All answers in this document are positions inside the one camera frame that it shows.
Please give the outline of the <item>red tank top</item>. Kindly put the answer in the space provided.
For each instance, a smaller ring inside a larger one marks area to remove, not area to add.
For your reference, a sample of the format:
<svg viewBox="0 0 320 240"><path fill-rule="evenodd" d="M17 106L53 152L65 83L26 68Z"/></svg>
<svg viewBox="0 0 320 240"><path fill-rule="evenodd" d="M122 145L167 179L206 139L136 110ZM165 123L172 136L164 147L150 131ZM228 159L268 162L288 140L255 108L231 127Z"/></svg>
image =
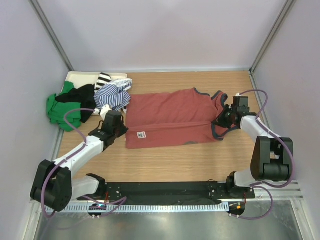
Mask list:
<svg viewBox="0 0 320 240"><path fill-rule="evenodd" d="M228 95L214 95L196 88L172 93L133 94L127 107L127 149L173 147L222 141L236 125L221 127L214 122L227 107Z"/></svg>

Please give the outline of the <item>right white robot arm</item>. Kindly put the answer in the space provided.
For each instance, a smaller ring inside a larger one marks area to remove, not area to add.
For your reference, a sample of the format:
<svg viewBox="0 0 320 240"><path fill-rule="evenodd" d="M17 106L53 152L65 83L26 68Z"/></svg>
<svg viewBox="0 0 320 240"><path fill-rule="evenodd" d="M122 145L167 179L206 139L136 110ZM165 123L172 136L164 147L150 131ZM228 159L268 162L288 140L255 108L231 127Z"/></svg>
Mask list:
<svg viewBox="0 0 320 240"><path fill-rule="evenodd" d="M292 180L293 141L271 131L249 107L249 98L234 96L231 105L221 100L222 111L212 121L213 136L222 140L233 130L242 130L254 142L250 167L232 172L226 179L225 192L237 198L251 187L266 184L272 188L287 186Z"/></svg>

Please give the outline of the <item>green tank top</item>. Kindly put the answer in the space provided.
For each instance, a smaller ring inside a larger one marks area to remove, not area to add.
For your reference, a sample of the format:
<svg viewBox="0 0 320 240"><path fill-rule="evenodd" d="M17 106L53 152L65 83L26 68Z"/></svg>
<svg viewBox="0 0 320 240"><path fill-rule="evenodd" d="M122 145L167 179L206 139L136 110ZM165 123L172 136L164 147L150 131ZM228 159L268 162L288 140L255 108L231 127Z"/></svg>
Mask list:
<svg viewBox="0 0 320 240"><path fill-rule="evenodd" d="M56 97L68 94L71 90L75 90L74 84L72 82L65 81L61 93L59 95L56 93L51 94L46 100L46 114L50 123L57 124L65 132L71 132L74 130L65 122L65 114L71 110L80 109L81 104L79 102L59 102L56 100Z"/></svg>

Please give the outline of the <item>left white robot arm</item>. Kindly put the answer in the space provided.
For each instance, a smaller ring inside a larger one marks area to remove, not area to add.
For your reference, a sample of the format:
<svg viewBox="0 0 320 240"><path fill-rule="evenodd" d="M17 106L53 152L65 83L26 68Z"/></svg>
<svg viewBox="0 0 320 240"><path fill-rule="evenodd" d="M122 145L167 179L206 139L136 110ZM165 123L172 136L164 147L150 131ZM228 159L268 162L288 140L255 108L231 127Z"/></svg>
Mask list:
<svg viewBox="0 0 320 240"><path fill-rule="evenodd" d="M61 212L70 201L78 198L101 200L105 196L107 187L103 177L89 173L81 179L73 179L87 162L103 153L128 131L119 111L108 111L101 123L69 153L54 161L43 160L38 165L30 197L41 204L42 213L47 218L50 218L47 208L53 213Z"/></svg>

